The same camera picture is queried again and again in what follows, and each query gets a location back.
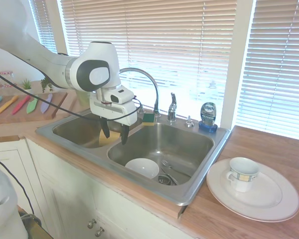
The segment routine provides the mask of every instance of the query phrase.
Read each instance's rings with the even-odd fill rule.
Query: window
[[[257,0],[237,124],[299,139],[299,0]]]
[[[91,41],[109,41],[120,68],[136,67],[157,81],[160,109],[177,99],[177,114],[200,119],[205,92],[216,83],[213,99],[221,119],[237,0],[60,0],[68,53],[79,56]],[[122,74],[144,105],[155,90],[139,73]]]
[[[29,0],[29,2],[40,43],[57,53],[45,0]]]

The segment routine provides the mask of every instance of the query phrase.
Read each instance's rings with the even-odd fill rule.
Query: white cabinet
[[[27,140],[49,204],[48,228],[55,239],[192,239],[139,205]],[[90,230],[92,218],[97,224]]]
[[[41,208],[39,207],[40,199],[38,200],[39,197],[43,196],[43,190],[41,189],[25,140],[0,143],[0,161],[23,185],[31,201],[35,215],[41,219],[43,228],[47,229]],[[10,178],[18,196],[18,205],[28,213],[31,213],[29,202],[22,188],[1,165],[0,170]]]
[[[28,145],[49,205],[44,217],[50,234],[54,239],[95,239],[100,224],[87,227],[96,219],[93,180],[30,140]],[[110,239],[105,230],[100,239]]]

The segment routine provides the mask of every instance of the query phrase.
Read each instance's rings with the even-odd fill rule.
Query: white plate
[[[215,163],[208,171],[207,185],[226,208],[260,222],[282,222],[299,211],[299,196],[293,185],[280,173],[259,163],[260,173],[250,191],[240,193],[230,186],[226,173],[230,159]]]

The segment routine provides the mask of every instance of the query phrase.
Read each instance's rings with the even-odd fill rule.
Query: wooden countertop
[[[34,94],[42,93],[42,88],[39,81],[31,82],[31,84],[32,84],[32,90]],[[61,105],[62,108],[65,108],[67,110],[72,110],[73,112],[80,112],[82,110],[87,109],[87,107],[82,107],[79,104],[74,90],[54,88],[54,92],[68,93],[63,104]],[[22,95],[22,94],[24,93],[12,87],[0,89],[0,96],[12,96],[12,95]],[[63,119],[64,117],[67,116],[69,116],[69,113],[58,110],[55,118],[51,120],[0,124],[0,142],[18,141],[21,137],[23,137],[23,133],[25,131],[27,130],[34,131],[39,127],[47,125],[53,121]]]
[[[141,207],[199,239],[299,239],[299,213],[294,218],[281,223],[261,223],[241,217],[222,206],[210,193],[206,183],[179,219],[183,207],[110,172],[34,131],[41,125],[24,124],[22,135],[49,150],[65,161],[118,193],[124,194]],[[5,134],[12,125],[1,125]],[[277,136],[261,131],[236,126],[218,160],[233,157],[247,157],[265,164],[293,183],[299,193],[299,140]]]
[[[299,193],[299,140],[236,126],[218,160],[246,157],[284,175]],[[180,223],[207,239],[299,239],[299,213],[281,223],[261,223],[222,206],[206,182]]]

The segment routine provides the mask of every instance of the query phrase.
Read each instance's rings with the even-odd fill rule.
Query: cup
[[[243,157],[231,159],[229,165],[230,171],[226,174],[226,178],[230,181],[231,187],[241,193],[248,192],[259,173],[259,165]]]

